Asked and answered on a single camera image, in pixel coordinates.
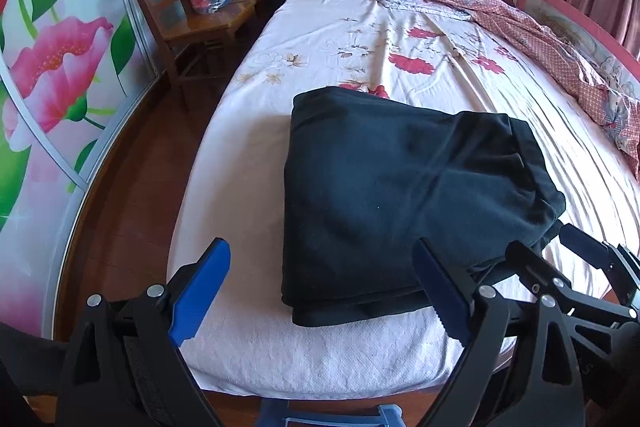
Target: folded black garment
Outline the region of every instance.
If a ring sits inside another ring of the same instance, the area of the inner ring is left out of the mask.
[[[526,122],[340,87],[295,97],[284,177],[282,301],[306,327],[430,305],[420,237],[478,283],[506,279],[507,245],[542,251],[565,209]]]

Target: wooden chair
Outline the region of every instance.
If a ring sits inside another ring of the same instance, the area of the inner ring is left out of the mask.
[[[182,5],[186,18],[171,26],[163,25],[162,12],[176,2]],[[222,47],[227,69],[235,65],[236,32],[245,22],[255,18],[257,2],[258,0],[233,0],[231,4],[211,15],[200,15],[194,12],[189,0],[161,0],[156,3],[150,0],[138,0],[146,23],[158,44],[159,56],[172,87],[179,90],[182,101],[184,101],[182,86],[186,82],[211,80],[228,72],[214,74],[216,62],[212,57],[212,51],[216,47]],[[190,44],[196,44],[196,55],[183,72],[179,73],[174,48],[183,48]],[[208,73],[190,74],[191,71],[197,70],[195,67],[202,63],[203,58],[206,60]]]

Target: floral wardrobe door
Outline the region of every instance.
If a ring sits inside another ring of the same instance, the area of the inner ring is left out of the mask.
[[[125,0],[0,0],[0,51],[0,321],[48,335],[87,183],[154,75]]]

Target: mattress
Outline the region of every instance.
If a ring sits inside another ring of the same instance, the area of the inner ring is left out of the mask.
[[[202,140],[168,262],[171,277],[214,237],[231,247],[228,276],[181,347],[203,389],[285,399],[388,396],[440,386],[462,352],[430,308],[322,328],[291,322],[280,300],[283,169],[292,100],[306,90],[343,86],[449,113],[526,120],[566,196],[561,219],[638,251],[640,187],[622,154],[534,61],[441,8],[287,0],[242,62]],[[596,297],[608,290],[604,274],[557,239],[543,254],[574,289]],[[531,299],[516,278],[496,288]]]

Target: metal screw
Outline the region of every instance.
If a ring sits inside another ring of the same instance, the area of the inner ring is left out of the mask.
[[[161,284],[154,284],[149,286],[149,288],[146,289],[146,294],[149,295],[149,297],[159,297],[164,293],[164,286],[162,286]]]
[[[485,299],[493,299],[495,297],[495,289],[492,286],[480,286],[478,293]]]
[[[556,305],[556,300],[551,295],[543,295],[540,300],[542,301],[542,305],[547,308],[553,308]]]
[[[97,293],[94,293],[86,300],[87,305],[91,306],[91,308],[96,307],[98,304],[100,304],[100,302],[102,302],[102,297],[100,297]]]

